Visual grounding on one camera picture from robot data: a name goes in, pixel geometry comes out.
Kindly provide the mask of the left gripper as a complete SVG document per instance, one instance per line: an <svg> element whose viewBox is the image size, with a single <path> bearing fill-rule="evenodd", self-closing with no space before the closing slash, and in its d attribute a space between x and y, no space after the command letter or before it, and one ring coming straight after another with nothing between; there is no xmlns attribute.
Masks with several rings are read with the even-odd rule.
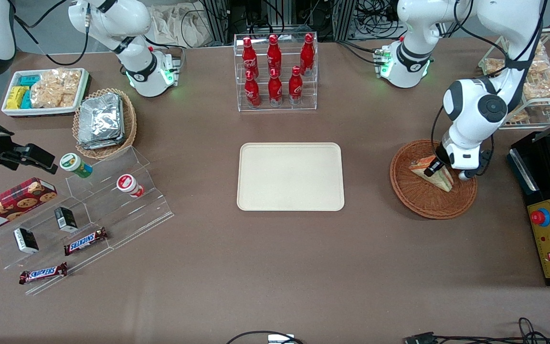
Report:
<svg viewBox="0 0 550 344"><path fill-rule="evenodd" d="M481 165L480 146L463 148L452 140L446 140L446 153L449 165L457 170L475 170ZM425 169L425 176L430 178L446 164L441 160L432 160Z"/></svg>

